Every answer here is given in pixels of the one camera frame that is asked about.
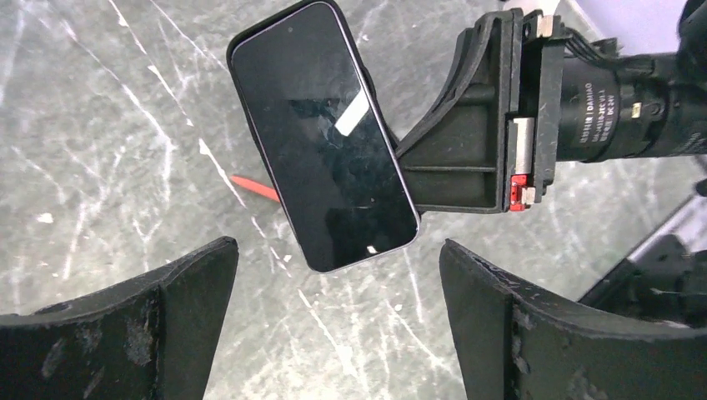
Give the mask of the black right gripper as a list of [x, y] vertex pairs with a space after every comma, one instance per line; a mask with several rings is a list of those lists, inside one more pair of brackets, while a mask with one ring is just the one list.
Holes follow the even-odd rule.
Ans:
[[433, 106], [399, 142], [420, 212], [520, 212], [558, 163], [679, 154], [671, 54], [620, 57], [556, 15], [485, 13], [457, 37]]

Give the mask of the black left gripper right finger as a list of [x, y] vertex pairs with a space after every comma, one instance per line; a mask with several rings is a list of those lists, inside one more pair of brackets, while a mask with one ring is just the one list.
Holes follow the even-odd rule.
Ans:
[[703, 399], [706, 331], [588, 307], [453, 240], [439, 255], [468, 399]]

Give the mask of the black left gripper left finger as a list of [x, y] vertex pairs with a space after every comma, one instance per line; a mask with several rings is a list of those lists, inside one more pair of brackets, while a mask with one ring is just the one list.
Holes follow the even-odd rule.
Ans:
[[2, 315], [2, 398], [202, 398], [237, 266], [237, 242], [220, 237], [103, 290]]

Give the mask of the black phone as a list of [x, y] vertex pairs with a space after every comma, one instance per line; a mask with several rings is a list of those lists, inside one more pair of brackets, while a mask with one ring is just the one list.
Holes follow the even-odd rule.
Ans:
[[253, 141], [317, 273], [410, 244], [420, 217], [333, 1], [301, 1], [233, 38], [227, 64]]

